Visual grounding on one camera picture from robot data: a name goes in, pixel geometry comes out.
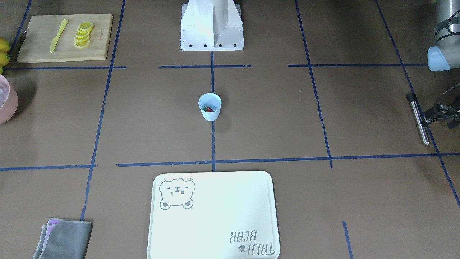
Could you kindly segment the grey and blue arm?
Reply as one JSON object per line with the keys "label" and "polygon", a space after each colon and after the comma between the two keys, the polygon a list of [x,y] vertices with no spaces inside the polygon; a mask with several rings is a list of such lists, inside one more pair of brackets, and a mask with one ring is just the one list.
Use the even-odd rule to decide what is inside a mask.
{"label": "grey and blue arm", "polygon": [[[459,68],[459,9],[458,0],[436,0],[435,26],[436,44],[427,51],[428,67],[432,72],[443,72]],[[452,91],[459,92],[459,84],[450,88],[437,98],[432,108],[427,110],[425,123],[448,119],[447,127],[453,129],[459,126],[459,95],[456,95],[453,102],[444,105],[440,102],[444,96]]]}

